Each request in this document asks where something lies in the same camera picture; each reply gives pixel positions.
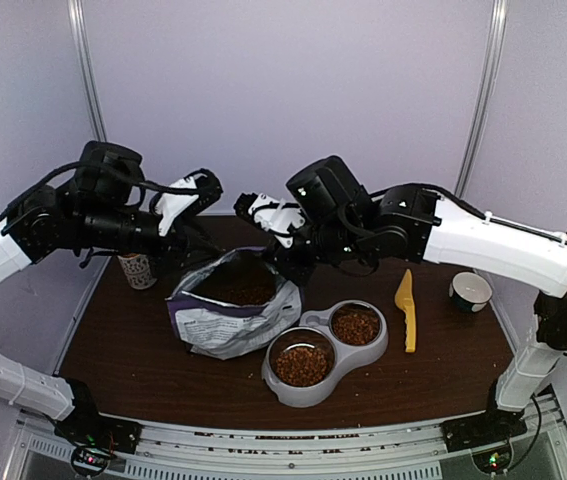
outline wooden table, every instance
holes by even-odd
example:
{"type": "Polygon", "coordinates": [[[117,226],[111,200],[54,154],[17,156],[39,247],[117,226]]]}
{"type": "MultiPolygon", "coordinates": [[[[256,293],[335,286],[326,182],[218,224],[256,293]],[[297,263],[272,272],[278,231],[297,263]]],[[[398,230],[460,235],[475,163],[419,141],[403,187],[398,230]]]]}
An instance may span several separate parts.
{"type": "MultiPolygon", "coordinates": [[[[228,248],[264,244],[267,237],[234,217],[204,217],[228,248]]],[[[104,413],[201,427],[322,429],[441,418],[485,408],[492,381],[512,358],[491,309],[459,313],[447,290],[459,268],[386,260],[367,278],[317,269],[306,309],[345,299],[376,305],[390,340],[376,363],[347,375],[323,403],[286,407],[260,378],[264,350],[228,361],[191,355],[176,339],[165,297],[174,281],[132,290],[110,262],[65,358],[61,374],[88,383],[104,413]],[[404,353],[405,324],[394,293],[412,269],[417,351],[404,353]]]]}

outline double pet bowl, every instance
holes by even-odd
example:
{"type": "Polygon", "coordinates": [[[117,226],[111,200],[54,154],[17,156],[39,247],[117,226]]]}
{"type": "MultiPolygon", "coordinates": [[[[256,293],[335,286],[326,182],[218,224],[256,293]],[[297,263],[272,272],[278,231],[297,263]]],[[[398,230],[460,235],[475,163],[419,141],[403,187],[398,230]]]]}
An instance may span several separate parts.
{"type": "Polygon", "coordinates": [[[308,311],[301,316],[299,327],[286,330],[270,344],[261,375],[265,383],[277,395],[279,402],[290,407],[311,407],[330,396],[341,378],[355,368],[378,360],[385,352],[388,342],[387,325],[383,314],[373,305],[358,300],[337,303],[322,311],[308,311]],[[344,306],[352,305],[361,311],[371,310],[379,321],[376,336],[365,345],[355,346],[339,340],[334,332],[334,314],[344,306]],[[323,379],[307,387],[292,386],[277,375],[277,360],[292,350],[302,348],[318,354],[325,361],[323,379]]]}

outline metal frame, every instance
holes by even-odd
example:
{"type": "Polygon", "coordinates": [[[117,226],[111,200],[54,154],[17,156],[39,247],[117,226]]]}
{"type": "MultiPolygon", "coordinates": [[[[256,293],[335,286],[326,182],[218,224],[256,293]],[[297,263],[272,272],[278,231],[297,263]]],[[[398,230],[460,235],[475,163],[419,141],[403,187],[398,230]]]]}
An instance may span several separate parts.
{"type": "Polygon", "coordinates": [[[483,63],[483,75],[479,87],[479,95],[476,99],[474,118],[470,128],[470,136],[465,146],[465,154],[461,171],[456,181],[454,194],[463,197],[467,191],[474,162],[478,154],[483,129],[487,120],[487,107],[492,96],[496,75],[498,73],[499,62],[501,61],[501,51],[503,49],[503,39],[505,38],[505,23],[507,19],[508,0],[494,0],[492,9],[492,22],[487,39],[487,49],[483,63]]]}
{"type": "MultiPolygon", "coordinates": [[[[567,428],[563,414],[554,395],[540,397],[539,404],[542,431],[551,436],[554,456],[562,478],[567,480],[567,428]]],[[[530,438],[536,431],[538,418],[533,406],[528,406],[524,419],[528,433],[517,440],[530,438]]],[[[120,461],[108,471],[142,479],[198,475],[251,480],[367,479],[381,473],[430,468],[436,471],[442,460],[470,454],[469,450],[447,453],[439,427],[441,421],[312,431],[220,430],[140,421],[143,430],[136,454],[119,454],[120,461]]],[[[5,480],[21,478],[30,451],[67,460],[72,447],[53,435],[52,426],[45,419],[22,413],[19,424],[5,480]]]]}
{"type": "Polygon", "coordinates": [[[105,123],[96,91],[96,81],[94,80],[94,70],[92,68],[90,48],[87,41],[87,30],[83,17],[83,0],[68,0],[68,9],[70,13],[72,36],[74,37],[76,53],[83,75],[83,86],[85,88],[92,131],[96,140],[105,142],[107,141],[107,135],[105,134],[105,123]]]}

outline yellow scoop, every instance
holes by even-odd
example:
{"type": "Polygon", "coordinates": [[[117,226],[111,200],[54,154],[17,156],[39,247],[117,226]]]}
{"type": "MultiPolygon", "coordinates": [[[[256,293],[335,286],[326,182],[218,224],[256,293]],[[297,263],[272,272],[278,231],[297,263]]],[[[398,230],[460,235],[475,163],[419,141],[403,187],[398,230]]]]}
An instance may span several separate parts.
{"type": "Polygon", "coordinates": [[[416,311],[412,297],[412,272],[408,268],[403,275],[401,285],[394,295],[394,303],[405,312],[405,352],[416,351],[416,311]]]}

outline white wall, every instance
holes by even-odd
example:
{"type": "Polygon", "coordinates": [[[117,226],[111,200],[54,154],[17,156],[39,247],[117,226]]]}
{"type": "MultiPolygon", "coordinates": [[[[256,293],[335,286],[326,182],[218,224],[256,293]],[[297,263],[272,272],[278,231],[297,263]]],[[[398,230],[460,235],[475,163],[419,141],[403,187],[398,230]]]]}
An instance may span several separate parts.
{"type": "MultiPolygon", "coordinates": [[[[0,212],[91,138],[67,2],[0,2],[0,212]]],[[[51,372],[93,277],[69,252],[0,286],[0,351],[51,372]]],[[[0,402],[0,469],[17,410],[0,402]]]]}
{"type": "MultiPolygon", "coordinates": [[[[510,2],[501,67],[468,200],[496,215],[567,229],[567,2],[510,2]]],[[[522,337],[536,292],[497,279],[522,337]]],[[[553,375],[567,417],[567,359],[553,375]]]]}
{"type": "Polygon", "coordinates": [[[336,153],[370,190],[453,188],[492,2],[86,2],[110,141],[169,181],[207,166],[242,192],[336,153]]]}

